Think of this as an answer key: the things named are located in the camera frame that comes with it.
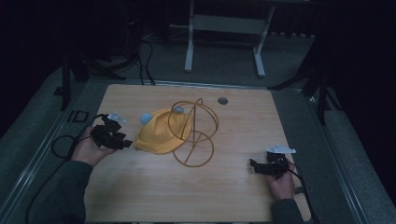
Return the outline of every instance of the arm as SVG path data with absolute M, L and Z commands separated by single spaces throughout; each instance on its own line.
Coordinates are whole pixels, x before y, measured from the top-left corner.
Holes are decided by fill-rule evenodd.
M 86 130 L 83 139 L 90 136 L 91 130 Z M 84 223 L 84 193 L 93 167 L 116 151 L 97 147 L 90 137 L 82 140 L 71 161 L 61 168 L 55 189 L 38 206 L 32 223 Z
M 294 180 L 291 172 L 286 172 L 279 179 L 266 175 L 271 191 L 277 202 L 271 206 L 271 213 L 275 224 L 300 224 L 304 223 L 301 212 L 294 201 Z

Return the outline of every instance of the motion capture device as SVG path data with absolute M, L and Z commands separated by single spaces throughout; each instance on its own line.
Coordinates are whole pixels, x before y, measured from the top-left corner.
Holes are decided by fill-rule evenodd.
M 91 137 L 98 147 L 104 146 L 114 149 L 123 149 L 130 147 L 133 141 L 123 140 L 125 133 L 119 133 L 121 126 L 119 122 L 125 123 L 126 120 L 120 118 L 117 112 L 111 115 L 103 115 L 104 125 L 96 125 L 91 131 Z
M 257 163 L 250 159 L 250 165 L 253 167 L 254 173 L 261 175 L 273 175 L 279 179 L 283 174 L 289 170 L 289 161 L 286 159 L 285 153 L 295 153 L 295 149 L 276 145 L 275 147 L 267 148 L 268 163 Z

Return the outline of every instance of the copper wire frame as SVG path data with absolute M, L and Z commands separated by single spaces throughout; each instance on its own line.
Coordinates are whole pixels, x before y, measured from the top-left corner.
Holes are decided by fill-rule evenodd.
M 178 113 L 178 112 L 175 112 L 176 108 L 182 107 L 183 105 L 192 105 L 192 108 L 191 108 L 190 112 L 188 113 L 189 118 L 192 118 L 192 128 L 191 128 L 191 131 L 190 131 L 190 133 L 192 133 L 192 140 L 188 140 L 187 139 L 189 136 L 183 136 L 184 131 L 185 131 L 186 127 L 187 127 L 187 123 L 189 121 L 188 119 L 184 122 L 183 130 L 181 132 L 181 136 L 177 136 L 175 131 L 172 130 L 172 128 L 170 126 L 170 118 L 171 118 L 172 114 L 173 113 Z M 203 133 L 203 132 L 198 131 L 198 130 L 195 129 L 196 108 L 197 108 L 197 106 L 202 108 L 213 119 L 213 121 L 215 122 L 215 131 L 212 134 L 206 134 L 206 133 Z M 213 141 L 212 141 L 211 138 L 212 138 L 213 135 L 215 135 L 215 133 L 219 129 L 219 118 L 218 118 L 216 113 L 211 108 L 209 108 L 208 106 L 204 105 L 204 100 L 202 98 L 199 98 L 195 103 L 190 102 L 190 101 L 179 101 L 179 102 L 175 103 L 172 106 L 171 113 L 169 114 L 169 117 L 168 117 L 168 127 L 169 127 L 169 130 L 171 131 L 171 133 L 176 138 L 184 141 L 185 143 L 186 142 L 192 143 L 192 149 L 191 149 L 189 155 L 187 156 L 186 160 L 184 160 L 184 161 L 182 161 L 180 158 L 177 157 L 177 155 L 175 153 L 175 150 L 172 151 L 173 154 L 174 154 L 175 159 L 179 163 L 181 163 L 181 164 L 183 164 L 185 166 L 189 166 L 189 167 L 200 167 L 200 166 L 203 166 L 203 165 L 207 164 L 213 158 L 213 155 L 215 153 L 215 145 L 213 144 Z M 194 165 L 188 164 L 188 160 L 189 160 L 192 152 L 195 150 L 196 145 L 198 143 L 204 142 L 206 140 L 209 140 L 209 142 L 210 142 L 210 144 L 212 146 L 212 151 L 211 151 L 210 157 L 206 161 L 204 161 L 204 162 L 202 162 L 200 164 L 194 164 Z

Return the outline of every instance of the hand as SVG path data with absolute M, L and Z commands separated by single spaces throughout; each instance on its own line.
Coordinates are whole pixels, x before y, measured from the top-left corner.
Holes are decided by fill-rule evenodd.
M 83 161 L 91 166 L 96 166 L 104 157 L 116 152 L 116 149 L 108 147 L 98 147 L 93 139 L 90 137 L 90 133 L 93 127 L 89 127 L 85 130 L 85 133 L 81 137 L 74 150 L 72 161 Z
M 289 163 L 289 169 L 294 170 L 294 165 Z M 265 179 L 268 181 L 271 191 L 278 201 L 294 199 L 294 180 L 290 171 L 287 171 L 279 179 L 272 175 L 266 175 Z

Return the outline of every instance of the sleeve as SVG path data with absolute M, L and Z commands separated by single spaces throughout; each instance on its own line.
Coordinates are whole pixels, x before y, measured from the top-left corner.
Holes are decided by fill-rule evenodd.
M 55 189 L 37 207 L 32 223 L 84 223 L 84 193 L 92 169 L 82 161 L 64 164 Z
M 293 199 L 284 199 L 271 206 L 274 224 L 300 224 L 304 223 L 297 203 Z

